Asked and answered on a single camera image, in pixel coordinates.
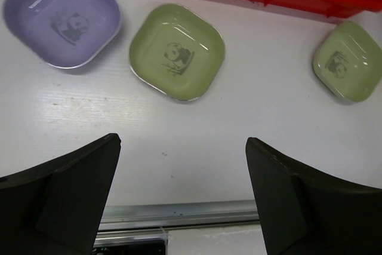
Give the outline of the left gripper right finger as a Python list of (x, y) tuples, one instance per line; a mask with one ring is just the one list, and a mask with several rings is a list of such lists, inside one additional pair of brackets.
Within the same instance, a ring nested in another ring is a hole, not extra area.
[(290, 158), (257, 138), (245, 153), (268, 254), (380, 254), (381, 190)]

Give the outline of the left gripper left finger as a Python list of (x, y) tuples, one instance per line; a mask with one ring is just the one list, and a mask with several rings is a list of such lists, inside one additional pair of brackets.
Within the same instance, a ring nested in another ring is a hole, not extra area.
[(110, 133), (1, 177), (1, 254), (91, 254), (120, 151)]

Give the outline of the green square plate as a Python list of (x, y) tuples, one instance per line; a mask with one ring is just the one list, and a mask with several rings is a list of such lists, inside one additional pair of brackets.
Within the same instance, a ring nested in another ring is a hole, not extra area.
[(321, 43), (312, 66), (335, 96), (363, 102), (381, 81), (381, 47), (362, 26), (345, 21)]
[(139, 28), (129, 60), (140, 80), (188, 102), (206, 93), (225, 53), (223, 37), (213, 25), (182, 5), (163, 4)]

